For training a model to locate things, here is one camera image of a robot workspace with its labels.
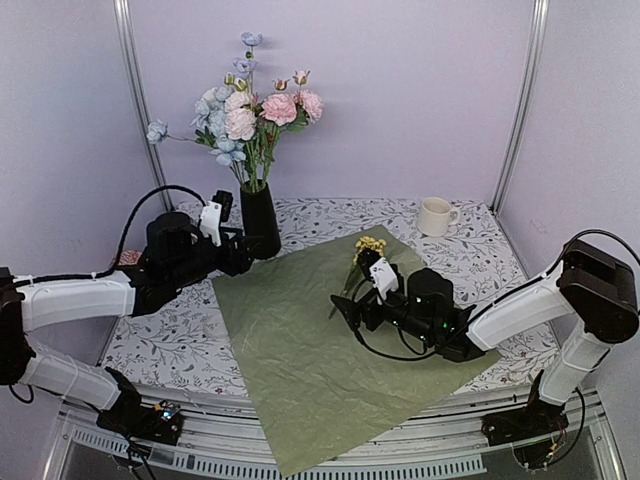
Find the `yellow daisy sprig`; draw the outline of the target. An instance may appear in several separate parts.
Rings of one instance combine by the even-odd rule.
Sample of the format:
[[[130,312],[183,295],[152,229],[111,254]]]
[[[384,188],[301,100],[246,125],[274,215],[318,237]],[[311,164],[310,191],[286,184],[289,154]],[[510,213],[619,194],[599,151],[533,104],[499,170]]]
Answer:
[[[345,296],[347,293],[352,292],[357,282],[361,279],[362,271],[359,266],[359,260],[363,256],[364,252],[372,251],[376,252],[380,257],[384,257],[384,249],[386,246],[387,242],[382,238],[376,239],[371,236],[362,236],[359,238],[355,244],[356,253],[353,257],[352,265],[348,271],[340,296]]]

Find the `green and peach wrapping paper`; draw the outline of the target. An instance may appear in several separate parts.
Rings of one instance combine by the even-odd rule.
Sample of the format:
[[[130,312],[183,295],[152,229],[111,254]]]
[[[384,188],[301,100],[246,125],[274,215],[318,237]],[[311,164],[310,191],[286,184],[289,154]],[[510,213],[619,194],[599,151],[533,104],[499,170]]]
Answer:
[[[419,414],[492,367],[411,362],[395,330],[356,339],[332,312],[357,234],[254,264],[213,288],[233,355],[282,475],[331,460]]]

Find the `pale pink peony stem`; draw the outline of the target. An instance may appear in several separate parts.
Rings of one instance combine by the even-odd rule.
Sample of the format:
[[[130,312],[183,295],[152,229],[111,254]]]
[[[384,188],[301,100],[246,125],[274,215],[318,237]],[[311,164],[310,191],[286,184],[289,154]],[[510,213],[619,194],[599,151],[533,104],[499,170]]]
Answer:
[[[224,135],[216,141],[220,150],[216,160],[231,169],[244,192],[257,193],[265,188],[265,180],[259,178],[264,161],[257,136],[257,97],[252,91],[251,77],[228,73],[224,85],[232,93],[224,101]]]

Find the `light blue hydrangea stem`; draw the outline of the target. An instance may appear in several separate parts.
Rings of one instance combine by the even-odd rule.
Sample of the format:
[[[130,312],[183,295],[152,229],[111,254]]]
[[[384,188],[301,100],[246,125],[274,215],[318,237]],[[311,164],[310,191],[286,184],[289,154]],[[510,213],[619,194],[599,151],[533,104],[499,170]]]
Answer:
[[[168,123],[160,119],[147,126],[146,140],[150,145],[158,145],[166,139],[194,143],[207,147],[216,162],[228,168],[235,179],[242,184],[245,181],[241,165],[246,161],[245,141],[232,139],[227,132],[226,101],[237,90],[229,85],[207,90],[194,104],[196,117],[191,122],[195,128],[194,138],[177,137],[169,134]]]

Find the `deep pink peony stem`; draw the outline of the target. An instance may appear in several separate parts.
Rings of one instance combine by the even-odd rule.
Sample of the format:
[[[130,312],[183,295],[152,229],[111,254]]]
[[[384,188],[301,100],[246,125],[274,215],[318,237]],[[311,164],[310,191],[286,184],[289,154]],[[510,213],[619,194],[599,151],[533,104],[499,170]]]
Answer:
[[[322,98],[308,88],[310,69],[295,70],[286,94],[267,95],[257,110],[258,137],[264,166],[260,179],[267,179],[275,163],[275,150],[284,133],[299,133],[317,123],[324,113]]]

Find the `pink rose stem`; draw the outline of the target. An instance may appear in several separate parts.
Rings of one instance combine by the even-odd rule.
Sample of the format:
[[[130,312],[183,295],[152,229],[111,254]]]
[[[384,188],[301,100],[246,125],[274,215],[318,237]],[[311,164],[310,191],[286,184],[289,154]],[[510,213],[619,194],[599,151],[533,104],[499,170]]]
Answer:
[[[288,92],[290,79],[277,79],[273,80],[273,88],[275,94],[286,94]]]

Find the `small blue flower stem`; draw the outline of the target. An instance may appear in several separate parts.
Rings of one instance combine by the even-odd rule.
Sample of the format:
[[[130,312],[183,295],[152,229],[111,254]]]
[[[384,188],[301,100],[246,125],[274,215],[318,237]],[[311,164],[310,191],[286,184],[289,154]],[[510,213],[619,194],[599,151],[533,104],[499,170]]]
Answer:
[[[254,96],[254,71],[258,62],[255,50],[263,43],[264,36],[261,33],[243,32],[240,40],[245,47],[243,57],[237,57],[233,61],[236,69],[236,78],[243,81],[250,97]]]

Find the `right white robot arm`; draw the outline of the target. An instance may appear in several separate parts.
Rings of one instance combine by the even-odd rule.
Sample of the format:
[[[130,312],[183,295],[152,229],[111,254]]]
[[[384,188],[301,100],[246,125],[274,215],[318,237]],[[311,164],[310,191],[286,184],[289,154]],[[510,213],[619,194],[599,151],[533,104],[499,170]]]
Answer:
[[[580,234],[545,270],[482,309],[456,306],[452,282],[430,268],[403,278],[395,264],[370,248],[358,254],[357,265],[370,290],[362,297],[331,295],[334,309],[358,342],[364,340],[362,327],[374,331],[384,322],[419,340],[423,350],[411,356],[413,362],[432,356],[468,362],[542,324],[575,317],[572,333],[536,378],[528,406],[518,412],[517,427],[527,436],[552,424],[581,381],[639,329],[632,267]]]

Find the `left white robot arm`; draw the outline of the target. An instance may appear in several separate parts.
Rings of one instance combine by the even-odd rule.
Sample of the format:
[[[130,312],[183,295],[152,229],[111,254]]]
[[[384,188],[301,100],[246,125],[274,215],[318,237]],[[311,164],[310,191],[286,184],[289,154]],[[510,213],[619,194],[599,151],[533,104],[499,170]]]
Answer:
[[[1,383],[40,388],[86,402],[128,434],[148,426],[148,412],[124,376],[88,365],[29,334],[93,319],[158,312],[181,291],[219,271],[249,270],[260,237],[222,226],[216,217],[198,222],[181,212],[160,215],[146,228],[146,246],[134,265],[107,273],[65,274],[45,280],[1,271]]]

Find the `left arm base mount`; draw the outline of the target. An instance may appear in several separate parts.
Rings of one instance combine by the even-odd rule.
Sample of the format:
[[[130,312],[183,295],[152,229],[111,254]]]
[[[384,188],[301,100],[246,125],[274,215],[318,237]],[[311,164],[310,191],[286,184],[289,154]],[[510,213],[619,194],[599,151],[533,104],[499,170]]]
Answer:
[[[99,411],[96,425],[126,438],[176,446],[184,424],[179,407],[166,400],[144,406],[140,393],[122,373],[110,367],[106,371],[114,378],[119,396],[110,409]]]

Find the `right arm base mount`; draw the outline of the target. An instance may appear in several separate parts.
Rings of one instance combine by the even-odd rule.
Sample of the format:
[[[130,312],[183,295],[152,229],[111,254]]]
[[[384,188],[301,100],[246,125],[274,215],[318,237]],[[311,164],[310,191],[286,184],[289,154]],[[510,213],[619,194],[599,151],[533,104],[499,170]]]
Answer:
[[[564,436],[569,422],[563,406],[547,404],[540,399],[539,387],[544,371],[536,376],[523,407],[491,413],[482,417],[481,432],[490,446],[503,445],[558,433]],[[517,447],[513,453],[517,462],[529,470],[548,466],[559,447],[559,440]]]

